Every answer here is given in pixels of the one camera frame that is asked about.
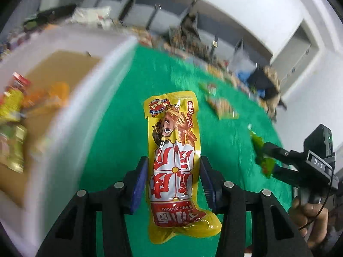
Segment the right hand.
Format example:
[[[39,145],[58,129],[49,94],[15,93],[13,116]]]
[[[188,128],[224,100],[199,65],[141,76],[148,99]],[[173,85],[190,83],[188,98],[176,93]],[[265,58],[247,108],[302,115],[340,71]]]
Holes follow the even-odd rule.
[[[294,198],[291,208],[288,210],[288,214],[291,220],[295,223],[302,237],[305,237],[308,233],[306,224],[312,222],[313,228],[309,235],[307,244],[310,249],[316,248],[322,243],[327,234],[328,227],[328,209],[323,208],[318,217],[317,213],[321,210],[321,204],[305,204],[301,206],[300,199]]]

